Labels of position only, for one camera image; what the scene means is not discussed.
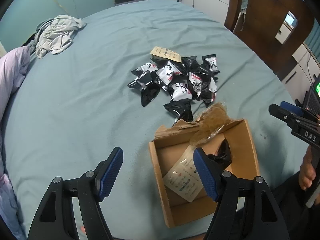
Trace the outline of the person's right hand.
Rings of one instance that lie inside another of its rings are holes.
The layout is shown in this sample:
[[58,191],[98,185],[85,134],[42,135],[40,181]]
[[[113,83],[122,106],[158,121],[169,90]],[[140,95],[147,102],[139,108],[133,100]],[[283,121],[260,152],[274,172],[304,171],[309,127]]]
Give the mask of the person's right hand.
[[306,150],[306,154],[304,155],[298,176],[301,189],[306,191],[308,188],[310,188],[315,177],[316,171],[312,165],[312,151],[311,146],[309,146]]

